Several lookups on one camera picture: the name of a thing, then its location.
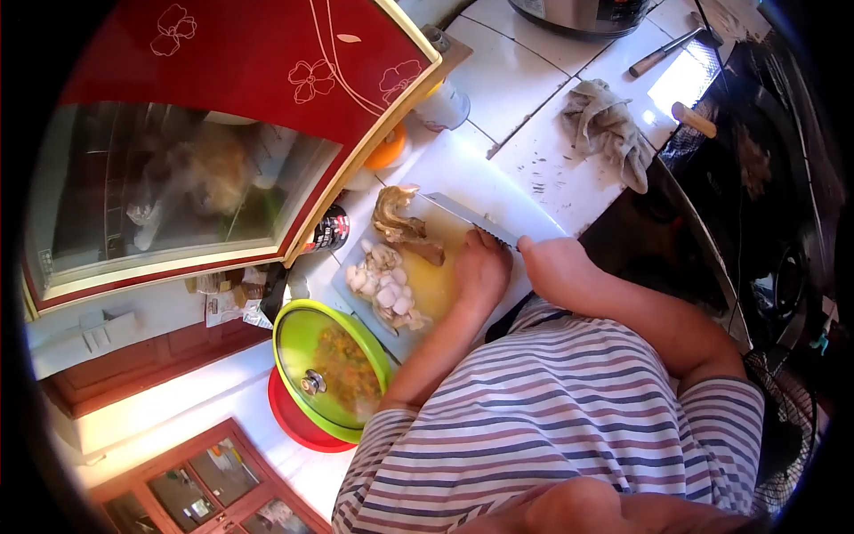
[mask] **rice cooker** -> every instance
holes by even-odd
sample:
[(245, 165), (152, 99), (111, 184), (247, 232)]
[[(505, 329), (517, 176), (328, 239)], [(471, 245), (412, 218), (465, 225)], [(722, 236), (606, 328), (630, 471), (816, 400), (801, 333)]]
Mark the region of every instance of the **rice cooker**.
[(519, 14), (553, 32), (586, 39), (629, 35), (650, 0), (508, 0)]

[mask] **dirty rag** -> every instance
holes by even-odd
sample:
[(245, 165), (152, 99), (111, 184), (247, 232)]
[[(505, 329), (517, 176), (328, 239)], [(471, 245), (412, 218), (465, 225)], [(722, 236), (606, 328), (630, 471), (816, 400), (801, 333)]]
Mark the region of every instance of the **dirty rag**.
[(631, 101), (612, 93), (604, 80), (588, 79), (570, 91), (561, 114), (577, 150), (585, 156), (604, 152), (610, 163), (619, 165), (620, 179), (643, 194), (652, 152), (626, 106)]

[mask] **knife blade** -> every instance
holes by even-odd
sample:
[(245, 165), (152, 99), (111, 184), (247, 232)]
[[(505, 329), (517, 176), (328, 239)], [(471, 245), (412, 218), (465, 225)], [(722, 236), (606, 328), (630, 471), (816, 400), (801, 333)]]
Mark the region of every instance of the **knife blade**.
[(493, 238), (498, 239), (510, 248), (518, 250), (518, 248), (516, 247), (516, 243), (518, 243), (519, 238), (517, 238), (501, 226), (498, 226), (493, 221), (487, 219), (483, 215), (475, 213), (474, 211), (468, 209), (466, 206), (463, 206), (459, 202), (441, 193), (419, 193), (419, 195), (434, 203), (439, 208), (442, 208), (450, 214), (455, 215), (459, 219), (462, 219), (469, 224), (477, 226), (478, 228), (488, 233)]

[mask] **black can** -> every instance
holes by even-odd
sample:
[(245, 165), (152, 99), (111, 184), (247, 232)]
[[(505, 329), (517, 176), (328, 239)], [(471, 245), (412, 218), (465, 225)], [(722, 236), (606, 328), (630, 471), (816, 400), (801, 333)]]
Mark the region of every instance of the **black can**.
[(323, 219), (314, 227), (314, 234), (302, 245), (300, 254), (338, 250), (344, 246), (349, 236), (350, 217), (341, 206), (332, 204)]

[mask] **orange lid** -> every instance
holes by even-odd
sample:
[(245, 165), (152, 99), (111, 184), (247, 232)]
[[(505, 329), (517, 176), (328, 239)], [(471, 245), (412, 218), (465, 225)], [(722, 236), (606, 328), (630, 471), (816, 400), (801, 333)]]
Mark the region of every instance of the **orange lid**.
[(406, 142), (407, 129), (403, 123), (400, 123), (389, 132), (389, 135), (385, 136), (382, 143), (368, 156), (368, 159), (365, 160), (365, 167), (372, 171), (387, 167), (403, 152)]

